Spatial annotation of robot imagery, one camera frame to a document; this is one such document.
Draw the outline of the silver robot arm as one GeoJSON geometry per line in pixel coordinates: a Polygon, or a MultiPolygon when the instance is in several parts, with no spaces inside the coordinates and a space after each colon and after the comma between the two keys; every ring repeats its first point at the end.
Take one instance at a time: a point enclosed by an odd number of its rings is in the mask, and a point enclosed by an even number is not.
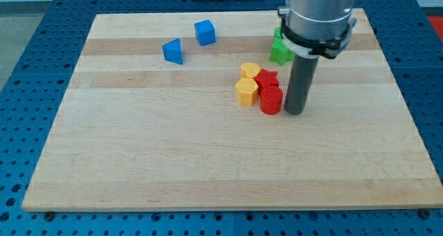
{"type": "Polygon", "coordinates": [[[349,44],[356,0],[286,0],[279,8],[283,44],[296,55],[334,59],[349,44]]]}

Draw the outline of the green block behind arm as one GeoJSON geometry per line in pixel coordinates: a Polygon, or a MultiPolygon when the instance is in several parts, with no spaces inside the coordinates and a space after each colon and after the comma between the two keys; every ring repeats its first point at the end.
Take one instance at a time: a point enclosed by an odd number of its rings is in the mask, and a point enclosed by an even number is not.
{"type": "Polygon", "coordinates": [[[275,30],[274,30],[274,35],[273,35],[276,39],[282,39],[282,33],[281,33],[281,27],[278,26],[275,30]]]}

